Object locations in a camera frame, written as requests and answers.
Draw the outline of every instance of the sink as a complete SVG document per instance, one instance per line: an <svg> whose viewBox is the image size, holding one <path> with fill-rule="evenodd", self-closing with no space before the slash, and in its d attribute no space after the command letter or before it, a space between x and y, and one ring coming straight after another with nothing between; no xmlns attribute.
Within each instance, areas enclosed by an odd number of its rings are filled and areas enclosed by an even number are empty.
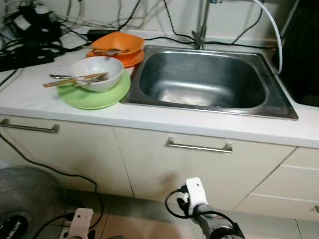
<svg viewBox="0 0 319 239"><path fill-rule="evenodd" d="M122 103L298 119L262 55L144 47Z"/></svg>

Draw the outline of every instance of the stacked dishes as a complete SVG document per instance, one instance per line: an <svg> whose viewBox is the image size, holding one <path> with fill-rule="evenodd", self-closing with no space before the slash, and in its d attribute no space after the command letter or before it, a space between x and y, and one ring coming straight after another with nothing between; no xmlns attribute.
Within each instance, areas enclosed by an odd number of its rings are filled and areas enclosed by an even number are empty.
<svg viewBox="0 0 319 239"><path fill-rule="evenodd" d="M79 87L71 83L57 87L63 101L82 109L99 109L119 101L128 92L131 80L124 71L123 63L113 57L95 56L82 59L71 66L73 75L84 76L107 73L104 81L90 84L80 84Z"/></svg>
<svg viewBox="0 0 319 239"><path fill-rule="evenodd" d="M131 67L140 63L144 58L143 43L144 39L140 37L122 32L113 32L93 42L91 44L93 50L88 52L86 56L107 55L120 60L124 67ZM118 54L109 54L110 49L118 50Z"/></svg>

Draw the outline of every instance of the power adapter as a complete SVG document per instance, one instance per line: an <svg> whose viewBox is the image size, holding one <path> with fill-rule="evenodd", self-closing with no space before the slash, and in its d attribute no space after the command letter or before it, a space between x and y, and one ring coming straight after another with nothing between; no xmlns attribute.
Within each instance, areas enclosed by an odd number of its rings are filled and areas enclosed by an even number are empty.
<svg viewBox="0 0 319 239"><path fill-rule="evenodd" d="M88 30L85 34L89 41L95 41L102 36L115 32L116 30Z"/></svg>

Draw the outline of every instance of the faucet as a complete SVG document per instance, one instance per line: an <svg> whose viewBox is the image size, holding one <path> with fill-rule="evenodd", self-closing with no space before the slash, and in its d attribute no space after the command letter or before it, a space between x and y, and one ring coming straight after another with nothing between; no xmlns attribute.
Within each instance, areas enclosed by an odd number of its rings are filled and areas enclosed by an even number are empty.
<svg viewBox="0 0 319 239"><path fill-rule="evenodd" d="M208 13L209 13L209 5L211 3L217 3L217 0L206 0L206 7L205 7L205 14L204 14L204 21L203 26L200 29L199 33L196 33L195 31L192 31L191 33L194 36L195 39L195 45L197 49L203 50L205 46L205 36L206 36L206 30L207 30L207 19L208 19Z"/></svg>

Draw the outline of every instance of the green plate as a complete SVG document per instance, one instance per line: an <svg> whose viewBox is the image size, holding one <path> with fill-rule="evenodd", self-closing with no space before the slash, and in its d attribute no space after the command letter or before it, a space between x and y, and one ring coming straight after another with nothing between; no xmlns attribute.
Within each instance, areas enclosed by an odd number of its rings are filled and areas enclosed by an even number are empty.
<svg viewBox="0 0 319 239"><path fill-rule="evenodd" d="M124 71L119 82L106 92L92 92L73 85L60 86L57 87L57 90L61 99L69 105L81 109L93 110L110 106L119 101L129 91L130 85L130 76Z"/></svg>

